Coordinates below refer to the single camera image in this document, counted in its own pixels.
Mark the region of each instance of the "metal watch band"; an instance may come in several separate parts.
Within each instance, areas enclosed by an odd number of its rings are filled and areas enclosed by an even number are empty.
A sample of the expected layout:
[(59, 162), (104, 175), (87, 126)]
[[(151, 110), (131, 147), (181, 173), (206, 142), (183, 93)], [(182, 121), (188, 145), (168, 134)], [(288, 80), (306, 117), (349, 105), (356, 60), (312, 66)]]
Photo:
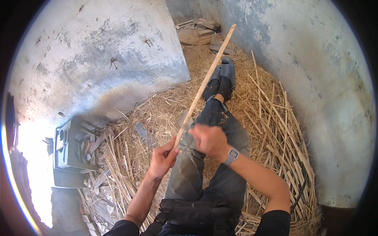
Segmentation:
[(236, 148), (231, 148), (227, 153), (227, 159), (223, 163), (226, 166), (229, 166), (231, 163), (233, 163), (238, 157), (239, 157), (239, 151)]

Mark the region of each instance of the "hay pile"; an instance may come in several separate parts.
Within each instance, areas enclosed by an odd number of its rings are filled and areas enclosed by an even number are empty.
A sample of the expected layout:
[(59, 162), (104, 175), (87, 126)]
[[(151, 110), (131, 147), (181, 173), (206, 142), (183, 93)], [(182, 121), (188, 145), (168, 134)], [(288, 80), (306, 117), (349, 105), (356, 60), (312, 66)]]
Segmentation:
[[(320, 216), (316, 214), (314, 173), (308, 161), (301, 128), (286, 91), (272, 75), (260, 67), (255, 68), (253, 61), (240, 48), (236, 45), (230, 47), (234, 51), (230, 57), (235, 63), (236, 90), (227, 106), (249, 133), (249, 157), (276, 172), (288, 183), (292, 204), (306, 182), (292, 214), (290, 235), (315, 235)], [(109, 167), (112, 173), (107, 181), (114, 189), (119, 219), (126, 213), (127, 204), (143, 180), (152, 156), (152, 148), (147, 147), (138, 136), (135, 125), (141, 122), (151, 130), (157, 139), (157, 146), (166, 144), (177, 134), (177, 116), (190, 107), (215, 57), (207, 45), (183, 46), (183, 49), (191, 81), (154, 94), (132, 112), (123, 115), (117, 123), (109, 124), (116, 137), (107, 137), (105, 145), (98, 149), (105, 159), (102, 170)], [(193, 118), (201, 112), (203, 106), (204, 101), (200, 101)], [(204, 188), (208, 186), (218, 166), (212, 159), (205, 158)], [(150, 214), (142, 226), (143, 231), (158, 214), (158, 206), (164, 198), (169, 176), (170, 172), (161, 182)], [(254, 234), (266, 204), (267, 199), (247, 185), (245, 205), (236, 228), (237, 235)]]

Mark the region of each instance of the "leg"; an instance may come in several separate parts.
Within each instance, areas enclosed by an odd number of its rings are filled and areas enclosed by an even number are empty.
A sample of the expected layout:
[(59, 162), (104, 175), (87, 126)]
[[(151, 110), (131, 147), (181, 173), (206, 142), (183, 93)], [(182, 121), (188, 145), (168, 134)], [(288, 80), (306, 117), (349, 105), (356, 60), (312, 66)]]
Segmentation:
[[(231, 113), (226, 114), (228, 119), (221, 124), (223, 131), (226, 133), (227, 142), (234, 148), (238, 149), (240, 153), (249, 157), (249, 138), (247, 131), (241, 127), (239, 122), (233, 117)], [(221, 164), (215, 173), (214, 177), (209, 183), (209, 187), (204, 190), (203, 200), (210, 200), (214, 195), (226, 196), (231, 208), (232, 228), (235, 228), (241, 210), (244, 204), (244, 193), (246, 188), (246, 181), (232, 169)]]
[[(209, 98), (203, 111), (196, 118), (196, 123), (209, 126), (219, 125), (224, 120), (225, 108), (221, 102)], [(186, 201), (198, 200), (202, 191), (203, 180), (203, 153), (195, 150), (195, 142), (191, 135), (184, 133), (183, 139), (179, 143), (182, 154), (177, 155), (176, 163), (172, 168), (169, 178), (166, 199), (183, 199)]]

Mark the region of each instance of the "dark jeans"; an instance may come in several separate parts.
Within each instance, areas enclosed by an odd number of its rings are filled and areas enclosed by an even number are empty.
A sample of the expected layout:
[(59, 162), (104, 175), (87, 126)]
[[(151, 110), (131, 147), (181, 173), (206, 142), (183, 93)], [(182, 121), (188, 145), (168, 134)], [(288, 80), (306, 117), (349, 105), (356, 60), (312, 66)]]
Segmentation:
[[(227, 142), (240, 153), (249, 157), (249, 138), (247, 131), (241, 127), (228, 109), (214, 97), (209, 98), (203, 111), (196, 118), (196, 123), (209, 126), (220, 126), (227, 136)], [(182, 199), (186, 201), (214, 199), (214, 194), (227, 198), (231, 208), (232, 227), (235, 228), (244, 204), (246, 181), (229, 167), (220, 164), (209, 187), (202, 190), (203, 158), (205, 154), (195, 150), (195, 142), (191, 135), (184, 133), (179, 143), (182, 154), (177, 156), (169, 178), (166, 199)]]

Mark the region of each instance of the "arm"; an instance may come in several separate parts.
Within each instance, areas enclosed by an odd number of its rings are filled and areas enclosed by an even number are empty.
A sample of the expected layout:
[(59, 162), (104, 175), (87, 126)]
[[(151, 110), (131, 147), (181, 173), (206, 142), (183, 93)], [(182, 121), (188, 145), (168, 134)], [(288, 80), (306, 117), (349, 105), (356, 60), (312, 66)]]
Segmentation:
[[(222, 128), (196, 124), (189, 133), (195, 139), (196, 149), (223, 163), (231, 146)], [(286, 182), (271, 170), (250, 160), (243, 154), (229, 166), (253, 188), (267, 197), (265, 212), (284, 210), (290, 213), (290, 192)]]
[(175, 139), (176, 136), (172, 137), (167, 145), (153, 150), (150, 168), (127, 208), (125, 220), (134, 222), (138, 227), (142, 225), (150, 211), (161, 179), (175, 164), (179, 152), (178, 148), (172, 150)]

